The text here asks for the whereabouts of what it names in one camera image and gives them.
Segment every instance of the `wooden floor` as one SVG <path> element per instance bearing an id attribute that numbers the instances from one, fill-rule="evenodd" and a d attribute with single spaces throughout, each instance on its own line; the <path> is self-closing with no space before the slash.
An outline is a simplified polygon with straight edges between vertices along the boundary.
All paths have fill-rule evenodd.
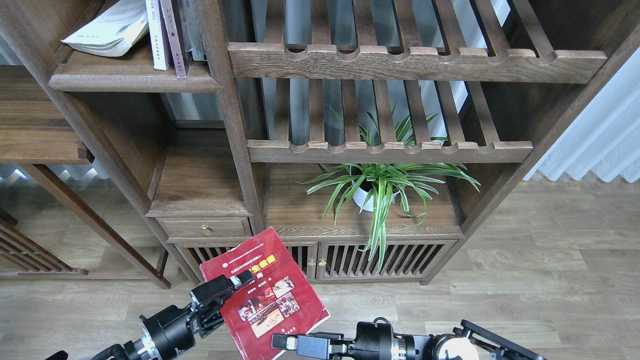
<path id="1" fill-rule="evenodd" d="M 18 228 L 72 266 L 126 265 L 36 186 L 3 182 L 0 201 Z M 79 184 L 125 238 L 153 246 L 109 181 Z M 138 339 L 140 314 L 188 302 L 193 285 L 173 263 L 168 277 L 171 290 L 148 281 L 0 280 L 0 359 L 44 359 L 60 349 L 88 359 Z M 332 314 L 320 329 L 347 337 L 357 321 L 377 316 L 414 334 L 450 332 L 467 319 L 547 359 L 638 360 L 640 184 L 521 183 L 430 285 L 315 288 Z M 196 342 L 181 359 L 240 359 L 225 329 Z"/>

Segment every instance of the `spider plant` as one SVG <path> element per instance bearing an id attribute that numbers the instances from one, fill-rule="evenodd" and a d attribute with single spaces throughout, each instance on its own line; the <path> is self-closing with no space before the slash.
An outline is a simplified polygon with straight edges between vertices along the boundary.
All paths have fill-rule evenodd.
<path id="1" fill-rule="evenodd" d="M 333 114 L 344 123 L 344 119 L 333 109 Z M 360 125 L 360 138 L 368 146 L 376 145 L 377 134 L 380 133 L 378 121 L 371 113 L 367 113 L 372 120 L 376 132 L 368 130 Z M 437 114 L 427 117 L 429 124 Z M 396 140 L 403 142 L 407 146 L 415 145 L 415 136 L 413 134 L 411 118 L 407 116 L 402 121 L 394 124 Z M 432 137 L 432 140 L 448 141 L 447 138 Z M 314 193 L 324 187 L 334 186 L 333 193 L 329 198 L 329 202 L 323 214 L 323 218 L 329 214 L 329 211 L 335 205 L 335 214 L 333 223 L 337 223 L 338 214 L 345 201 L 353 199 L 355 192 L 363 184 L 370 184 L 370 190 L 364 200 L 366 204 L 369 199 L 373 199 L 373 216 L 371 228 L 369 232 L 369 241 L 363 251 L 370 250 L 369 261 L 374 258 L 376 248 L 379 248 L 378 266 L 376 273 L 382 268 L 385 259 L 387 228 L 385 225 L 389 208 L 394 202 L 394 194 L 400 195 L 400 207 L 408 217 L 422 217 L 422 220 L 415 225 L 419 226 L 423 223 L 428 212 L 428 200 L 431 200 L 431 193 L 437 195 L 438 190 L 429 183 L 442 184 L 443 180 L 434 176 L 451 176 L 458 179 L 468 181 L 477 191 L 480 183 L 465 173 L 467 168 L 458 163 L 423 163 L 423 164 L 369 164 L 369 163 L 345 163 L 327 167 L 320 164 L 324 169 L 324 173 L 299 184 L 315 184 L 307 190 L 307 195 Z M 422 200 L 424 211 L 420 213 L 410 214 L 410 205 L 407 198 L 407 192 L 415 192 Z"/>

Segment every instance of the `book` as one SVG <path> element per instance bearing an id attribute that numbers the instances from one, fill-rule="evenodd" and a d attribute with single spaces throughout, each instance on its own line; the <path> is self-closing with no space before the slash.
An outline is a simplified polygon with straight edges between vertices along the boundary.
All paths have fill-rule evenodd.
<path id="1" fill-rule="evenodd" d="M 173 58 L 173 67 L 178 78 L 186 78 L 191 65 L 191 53 L 186 51 L 182 37 L 182 22 L 180 21 L 180 0 L 160 0 L 164 25 L 169 39 L 169 48 Z"/>
<path id="2" fill-rule="evenodd" d="M 192 4 L 193 1 L 194 0 L 182 0 L 180 4 L 182 6 L 180 8 L 180 16 L 182 23 L 185 24 L 185 26 L 182 27 L 185 33 L 184 42 L 187 51 L 191 53 L 191 59 L 193 61 L 206 61 L 207 57 L 204 53 L 196 13 Z"/>
<path id="3" fill-rule="evenodd" d="M 149 38 L 151 39 L 154 69 L 169 69 L 171 51 L 159 0 L 147 0 L 147 19 L 149 22 Z"/>
<path id="4" fill-rule="evenodd" d="M 147 33 L 145 0 L 120 0 L 62 42 L 100 56 L 124 55 Z"/>
<path id="5" fill-rule="evenodd" d="M 251 270 L 255 280 L 220 309 L 244 360 L 272 360 L 271 335 L 303 334 L 329 318 L 291 253 L 273 228 L 200 265 L 205 279 Z"/>

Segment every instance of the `purple book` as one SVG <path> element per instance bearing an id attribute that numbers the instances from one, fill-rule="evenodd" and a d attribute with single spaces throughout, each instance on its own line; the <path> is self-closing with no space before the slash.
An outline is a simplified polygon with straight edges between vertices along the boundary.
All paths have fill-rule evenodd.
<path id="1" fill-rule="evenodd" d="M 191 53 L 186 51 L 184 38 L 182 37 L 182 24 L 178 9 L 180 0 L 160 0 L 166 33 L 169 38 L 169 47 L 173 57 L 173 66 L 178 78 L 186 78 L 189 65 L 191 64 Z"/>

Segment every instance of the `drawer knob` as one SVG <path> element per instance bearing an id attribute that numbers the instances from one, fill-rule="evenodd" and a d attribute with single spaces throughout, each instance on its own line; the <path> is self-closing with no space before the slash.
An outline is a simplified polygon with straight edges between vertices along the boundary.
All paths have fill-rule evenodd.
<path id="1" fill-rule="evenodd" d="M 203 234 L 203 235 L 205 235 L 205 236 L 209 236 L 209 235 L 213 234 L 213 231 L 211 231 L 211 229 L 209 229 L 209 227 L 208 227 L 208 226 L 206 226 L 206 225 L 202 225 L 202 226 L 200 226 L 200 227 L 202 228 L 202 234 Z"/>

